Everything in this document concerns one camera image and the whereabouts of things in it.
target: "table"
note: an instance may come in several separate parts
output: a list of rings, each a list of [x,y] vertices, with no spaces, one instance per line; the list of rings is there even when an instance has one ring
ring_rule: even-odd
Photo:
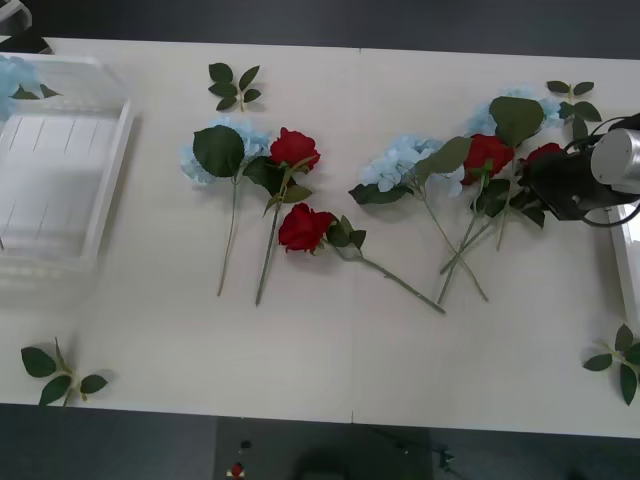
[[[312,207],[368,230],[365,252],[436,296],[446,246],[410,200],[360,208],[347,190],[401,133],[447,139],[505,86],[592,80],[605,118],[633,113],[640,63],[549,57],[308,47],[49,40],[90,55],[128,85],[141,112],[103,239],[102,268],[81,300],[0,311],[0,401],[36,403],[19,349],[57,336],[79,373],[106,369],[88,406],[158,412],[640,436],[614,377],[584,370],[612,340],[623,306],[610,233],[548,218],[513,221],[500,252],[467,257],[491,301],[456,275],[447,316],[378,273],[276,250],[253,304],[270,221],[266,197],[243,185],[225,291],[216,298],[230,188],[192,187],[180,147],[216,116],[207,65],[260,64],[260,105],[245,113],[274,133],[316,139],[322,161],[302,182]],[[536,145],[562,132],[545,132]],[[440,202],[461,238],[464,199]]]

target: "rose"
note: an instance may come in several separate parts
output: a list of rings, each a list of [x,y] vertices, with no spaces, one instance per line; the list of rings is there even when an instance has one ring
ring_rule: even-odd
[[[496,136],[472,135],[471,148],[464,161],[465,177],[463,185],[471,185],[478,179],[473,170],[484,167],[487,161],[492,162],[489,176],[493,177],[501,171],[505,165],[513,160],[513,148],[504,145]]]
[[[306,203],[294,205],[282,222],[278,240],[289,250],[313,253],[334,217],[329,212],[314,212]]]
[[[557,143],[547,143],[546,145],[541,146],[540,148],[536,148],[533,152],[529,154],[526,160],[522,160],[524,165],[530,165],[532,162],[537,160],[543,155],[547,155],[549,153],[558,153],[562,152],[562,147]]]
[[[316,151],[316,142],[300,132],[290,132],[286,128],[280,130],[280,138],[271,145],[271,160],[280,165],[286,163],[294,167],[300,161],[311,158],[306,165],[309,170],[320,160]]]

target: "red object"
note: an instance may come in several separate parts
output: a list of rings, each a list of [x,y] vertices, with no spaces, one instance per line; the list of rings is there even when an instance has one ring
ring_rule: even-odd
[[[316,142],[300,132],[290,132],[286,128],[280,130],[280,138],[271,145],[271,160],[276,164],[286,163],[295,166],[305,158],[313,157],[306,165],[309,170],[320,160],[316,151]]]
[[[526,160],[522,160],[522,163],[525,165],[529,165],[531,162],[537,160],[542,155],[556,152],[562,152],[562,148],[560,147],[560,145],[558,145],[557,143],[547,143],[540,148],[536,148],[529,154]]]
[[[493,167],[489,173],[493,177],[502,170],[511,160],[513,160],[513,148],[504,145],[496,136],[473,135],[469,155],[464,161],[465,177],[463,185],[471,185],[478,180],[478,177],[470,172],[474,168],[482,168],[484,164],[491,160]]]
[[[306,203],[298,203],[282,222],[278,240],[289,250],[313,253],[333,222],[329,212],[314,212]]]

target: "red rose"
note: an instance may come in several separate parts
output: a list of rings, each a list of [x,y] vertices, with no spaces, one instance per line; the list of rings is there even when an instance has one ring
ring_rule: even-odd
[[[522,163],[525,165],[529,165],[531,162],[537,160],[542,155],[546,155],[548,153],[557,153],[562,152],[562,148],[557,143],[547,143],[546,145],[541,146],[540,148],[536,148],[533,152],[529,154],[526,160],[522,160]]]
[[[293,206],[284,218],[278,239],[289,250],[305,250],[313,253],[333,222],[329,212],[314,212],[306,203]]]
[[[271,160],[276,164],[286,163],[290,167],[295,166],[305,158],[313,157],[306,165],[309,170],[320,160],[320,154],[316,151],[316,142],[300,132],[290,132],[286,128],[280,130],[280,138],[271,145]]]
[[[493,177],[502,170],[507,163],[513,160],[513,148],[503,145],[498,137],[487,135],[473,135],[471,140],[471,148],[469,155],[464,161],[465,177],[462,181],[463,185],[471,185],[478,180],[470,170],[474,168],[482,168],[484,164],[491,160],[493,167],[489,173]]]

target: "green leaf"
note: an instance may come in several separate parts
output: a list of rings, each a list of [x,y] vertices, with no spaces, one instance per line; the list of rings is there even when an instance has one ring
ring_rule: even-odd
[[[40,402],[38,405],[49,405],[56,400],[64,397],[67,390],[71,386],[71,377],[69,375],[60,375],[45,385],[40,395]]]
[[[624,352],[624,358],[634,365],[640,365],[640,343],[636,343]]]
[[[218,112],[221,112],[223,110],[228,110],[231,107],[233,107],[237,101],[238,99],[236,97],[225,97],[218,102],[218,106],[216,107],[216,110]]]
[[[351,232],[353,232],[353,227],[351,226],[351,222],[349,221],[349,219],[344,215],[342,216],[342,218],[340,218],[340,225],[342,226],[344,233],[346,233],[347,235],[351,235]]]
[[[253,82],[253,79],[256,78],[256,75],[258,74],[258,70],[260,70],[260,65],[251,67],[249,70],[247,70],[242,74],[242,77],[240,77],[240,82],[238,82],[238,86],[240,87],[241,92],[244,92],[244,90],[249,86],[249,84]]]
[[[547,88],[553,93],[569,93],[569,90],[571,90],[569,85],[561,82],[560,80],[551,80],[550,82],[547,82]]]
[[[631,329],[626,325],[622,325],[616,333],[616,345],[615,348],[619,352],[625,352],[631,348],[633,344],[633,333]]]
[[[226,63],[209,65],[209,76],[214,82],[231,83],[233,81],[233,72]]]
[[[584,123],[582,117],[578,117],[576,115],[573,117],[573,139],[579,140],[581,138],[586,138],[587,136],[589,136],[587,124]]]
[[[349,190],[349,195],[358,203],[358,205],[366,205],[368,203],[393,203],[400,200],[405,193],[413,193],[406,185],[396,185],[388,192],[378,190],[377,184],[358,185],[353,190]]]
[[[39,348],[26,347],[21,353],[24,368],[32,377],[44,378],[55,373],[56,362]]]
[[[491,102],[489,112],[502,141],[514,148],[535,134],[544,121],[540,104],[526,98],[498,97]]]
[[[593,82],[580,82],[578,85],[573,87],[573,94],[578,97],[580,95],[584,95],[587,92],[593,90]]]
[[[605,353],[604,355],[596,355],[595,357],[591,357],[589,360],[585,362],[583,365],[587,370],[591,370],[592,372],[601,372],[602,370],[606,370],[613,363],[613,357],[610,353]]]
[[[638,378],[633,369],[624,363],[620,364],[620,389],[625,403],[631,405],[638,389]]]
[[[278,168],[269,157],[256,157],[246,166],[242,175],[249,177],[256,185],[266,188],[273,196],[280,191],[284,170]]]
[[[214,83],[209,87],[209,91],[219,97],[235,97],[238,89],[233,83]]]
[[[598,109],[589,102],[578,102],[573,106],[576,115],[581,116],[587,122],[601,122],[602,117]]]
[[[42,91],[42,95],[44,96],[44,98],[61,96],[58,92],[51,90],[45,84],[40,84],[40,90]]]
[[[258,90],[256,90],[255,88],[250,88],[249,90],[244,92],[244,103],[253,102],[254,100],[258,99],[260,95],[262,94]]]
[[[89,375],[82,379],[82,383],[80,383],[80,393],[91,394],[99,392],[107,383],[109,382],[100,375]]]
[[[287,191],[284,194],[282,201],[284,203],[298,203],[309,198],[312,193],[313,192],[311,190],[301,185],[292,185],[287,187]]]
[[[351,243],[353,243],[358,250],[362,248],[366,237],[367,232],[365,230],[355,230],[349,234],[349,240],[351,240]]]
[[[60,346],[58,345],[58,337],[56,337],[56,360],[58,360],[58,365],[60,365],[60,368],[62,368],[62,370],[73,375],[73,371],[64,362],[64,357],[62,356]]]
[[[560,102],[560,110],[558,111],[558,115],[560,115],[561,119],[565,120],[571,117],[571,115],[573,115],[574,113],[575,112],[573,110],[573,105],[567,102]]]
[[[464,163],[469,155],[471,139],[455,137],[440,150],[415,165],[418,182],[422,185],[432,173],[451,173]]]
[[[194,134],[193,153],[214,177],[233,177],[244,159],[244,143],[234,129],[216,125]]]
[[[521,210],[522,214],[540,228],[544,228],[544,210],[540,207],[529,207]]]

